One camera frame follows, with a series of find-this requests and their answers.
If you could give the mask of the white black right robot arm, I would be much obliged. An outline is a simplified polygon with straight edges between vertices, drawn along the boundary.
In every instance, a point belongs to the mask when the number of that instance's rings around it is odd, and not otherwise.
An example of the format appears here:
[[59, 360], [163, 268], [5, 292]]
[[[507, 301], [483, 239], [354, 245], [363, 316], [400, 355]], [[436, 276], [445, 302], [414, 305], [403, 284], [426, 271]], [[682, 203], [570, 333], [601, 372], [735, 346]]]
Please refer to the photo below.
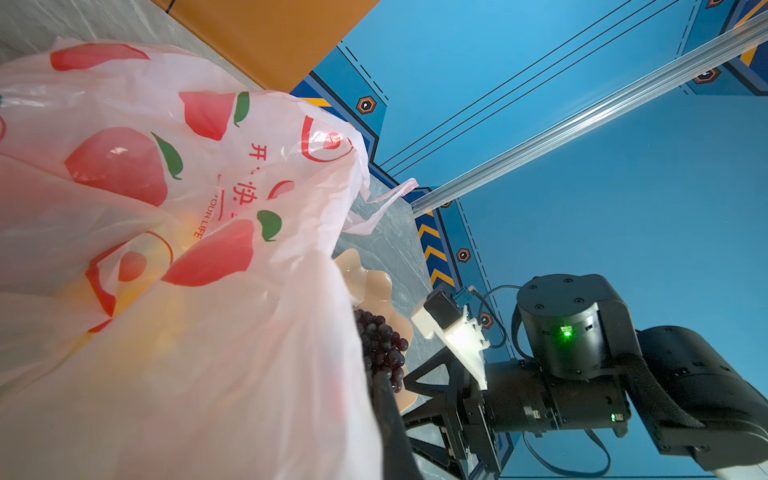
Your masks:
[[497, 479], [515, 440], [600, 429], [627, 434], [638, 416], [657, 452], [688, 457], [719, 479], [767, 475], [767, 400], [701, 335], [637, 329], [602, 276], [538, 276], [517, 289], [507, 342], [530, 348], [487, 363], [489, 342], [467, 311], [470, 289], [432, 292], [413, 312], [443, 348], [404, 380], [424, 403], [406, 429], [432, 425], [442, 441], [412, 450], [461, 479]]

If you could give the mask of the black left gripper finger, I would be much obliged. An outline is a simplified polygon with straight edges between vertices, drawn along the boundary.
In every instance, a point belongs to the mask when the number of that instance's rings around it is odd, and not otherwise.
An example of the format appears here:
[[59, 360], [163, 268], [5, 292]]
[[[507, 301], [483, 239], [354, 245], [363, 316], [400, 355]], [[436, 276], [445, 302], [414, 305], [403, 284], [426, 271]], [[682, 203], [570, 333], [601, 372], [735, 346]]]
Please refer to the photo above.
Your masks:
[[415, 461], [395, 394], [384, 373], [373, 375], [371, 401], [383, 445], [383, 478], [422, 480], [423, 476]]

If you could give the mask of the pink printed plastic bag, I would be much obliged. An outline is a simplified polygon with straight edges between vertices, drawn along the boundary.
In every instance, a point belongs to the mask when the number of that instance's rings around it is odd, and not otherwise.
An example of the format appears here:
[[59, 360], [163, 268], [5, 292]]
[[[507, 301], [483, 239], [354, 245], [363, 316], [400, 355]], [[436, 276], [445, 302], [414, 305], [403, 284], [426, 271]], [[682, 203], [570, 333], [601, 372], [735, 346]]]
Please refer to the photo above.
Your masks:
[[171, 46], [1, 68], [1, 475], [380, 479], [349, 123]]

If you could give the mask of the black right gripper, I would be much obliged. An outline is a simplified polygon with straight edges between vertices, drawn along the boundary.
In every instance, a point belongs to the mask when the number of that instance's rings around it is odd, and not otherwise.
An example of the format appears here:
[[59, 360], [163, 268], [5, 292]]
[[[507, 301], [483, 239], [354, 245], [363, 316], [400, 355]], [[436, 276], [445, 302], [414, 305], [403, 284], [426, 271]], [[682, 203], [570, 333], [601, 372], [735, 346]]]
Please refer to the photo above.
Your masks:
[[[444, 367], [442, 383], [425, 381]], [[613, 378], [588, 381], [553, 377], [534, 362], [518, 361], [485, 367], [482, 389], [468, 369], [444, 347], [404, 377], [404, 386], [426, 401], [403, 415], [413, 453], [450, 479], [468, 479], [477, 471], [500, 474], [514, 449], [513, 436], [546, 470], [575, 474], [548, 461], [532, 445], [547, 433], [581, 431], [605, 458], [592, 474], [610, 472], [613, 459], [597, 432], [628, 433], [629, 402]], [[426, 424], [444, 428], [417, 428]], [[458, 436], [447, 429], [458, 429]]]

